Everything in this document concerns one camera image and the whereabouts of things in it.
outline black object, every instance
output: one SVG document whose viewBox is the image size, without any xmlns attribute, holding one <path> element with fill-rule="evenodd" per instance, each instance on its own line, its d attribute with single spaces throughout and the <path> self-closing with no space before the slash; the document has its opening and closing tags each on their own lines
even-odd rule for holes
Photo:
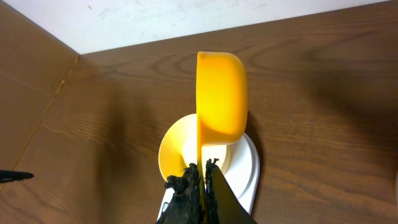
<svg viewBox="0 0 398 224">
<path fill-rule="evenodd" d="M 173 188 L 173 198 L 156 224 L 199 224 L 205 211 L 200 204 L 200 177 L 195 164 L 184 169 L 182 177 L 168 176 L 166 189 Z"/>
<path fill-rule="evenodd" d="M 19 172 L 11 170 L 0 170 L 0 184 L 33 178 L 34 175 L 28 172 Z"/>
<path fill-rule="evenodd" d="M 199 171 L 195 164 L 190 164 L 182 177 L 167 177 L 165 188 L 173 188 L 175 193 L 156 224 L 196 224 L 203 221 L 208 224 L 256 223 L 235 197 L 216 161 L 209 159 L 206 162 L 206 220 L 200 205 Z"/>
</svg>

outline yellow bowl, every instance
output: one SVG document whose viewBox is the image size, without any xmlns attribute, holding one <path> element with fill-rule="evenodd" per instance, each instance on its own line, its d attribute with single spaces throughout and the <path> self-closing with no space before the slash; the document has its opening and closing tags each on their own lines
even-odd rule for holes
<svg viewBox="0 0 398 224">
<path fill-rule="evenodd" d="M 237 56 L 199 52 L 196 97 L 200 145 L 232 144 L 242 137 L 248 117 L 248 79 Z"/>
<path fill-rule="evenodd" d="M 225 173 L 230 159 L 226 145 L 203 146 L 202 163 L 217 158 L 216 164 Z M 159 149 L 159 169 L 167 180 L 170 175 L 181 176 L 189 163 L 197 163 L 197 115 L 191 114 L 174 123 L 163 137 Z"/>
</svg>

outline wood grain surface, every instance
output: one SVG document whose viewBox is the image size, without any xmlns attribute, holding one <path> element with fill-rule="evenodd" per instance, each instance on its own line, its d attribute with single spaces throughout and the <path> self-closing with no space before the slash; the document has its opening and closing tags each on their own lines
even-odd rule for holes
<svg viewBox="0 0 398 224">
<path fill-rule="evenodd" d="M 0 75 L 48 95 L 75 64 L 78 54 L 0 2 Z"/>
<path fill-rule="evenodd" d="M 0 194 L 2 223 L 154 223 L 196 54 L 246 67 L 258 223 L 397 223 L 396 1 L 84 55 Z"/>
<path fill-rule="evenodd" d="M 15 167 L 77 57 L 0 1 L 0 169 Z"/>
</svg>

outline white wall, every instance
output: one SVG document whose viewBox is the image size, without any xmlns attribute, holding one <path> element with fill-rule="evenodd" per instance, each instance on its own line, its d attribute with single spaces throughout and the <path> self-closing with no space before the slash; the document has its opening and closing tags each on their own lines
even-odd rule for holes
<svg viewBox="0 0 398 224">
<path fill-rule="evenodd" d="M 5 0 L 80 54 L 383 0 Z"/>
</svg>

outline wooden table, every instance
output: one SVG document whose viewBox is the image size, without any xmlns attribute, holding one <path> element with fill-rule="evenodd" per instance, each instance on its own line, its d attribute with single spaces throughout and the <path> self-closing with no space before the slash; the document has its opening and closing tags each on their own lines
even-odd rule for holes
<svg viewBox="0 0 398 224">
<path fill-rule="evenodd" d="M 5 185 L 2 223 L 154 223 L 157 152 L 198 51 L 246 67 L 258 223 L 397 223 L 395 1 L 83 55 Z"/>
</svg>

